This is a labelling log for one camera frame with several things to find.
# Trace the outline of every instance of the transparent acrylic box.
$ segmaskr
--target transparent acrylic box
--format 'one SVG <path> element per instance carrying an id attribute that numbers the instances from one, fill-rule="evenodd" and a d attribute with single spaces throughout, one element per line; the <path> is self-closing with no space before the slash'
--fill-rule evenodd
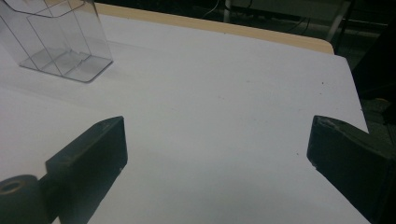
<path id="1" fill-rule="evenodd" d="M 113 62 L 93 0 L 0 0 L 0 41 L 19 66 L 82 82 Z"/>

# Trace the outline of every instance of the table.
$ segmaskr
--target table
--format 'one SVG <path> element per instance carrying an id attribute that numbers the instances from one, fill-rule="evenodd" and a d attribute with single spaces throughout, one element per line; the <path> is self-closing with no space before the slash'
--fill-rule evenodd
<path id="1" fill-rule="evenodd" d="M 305 156 L 314 115 L 367 131 L 347 62 L 256 38 L 101 15 L 93 83 L 19 68 L 0 47 L 0 179 L 101 119 L 129 163 L 91 223 L 369 223 Z"/>
<path id="2" fill-rule="evenodd" d="M 134 8 L 116 7 L 106 4 L 96 4 L 100 14 L 115 16 L 127 19 L 153 21 L 168 25 L 189 27 L 200 30 L 214 31 L 231 35 L 241 35 L 276 43 L 292 45 L 304 49 L 312 49 L 320 52 L 334 54 L 332 45 L 321 39 L 311 38 L 301 35 L 289 35 L 280 32 L 256 29 L 246 26 L 233 25 L 216 21 L 203 21 L 193 18 L 162 14 L 157 12 L 144 11 Z"/>

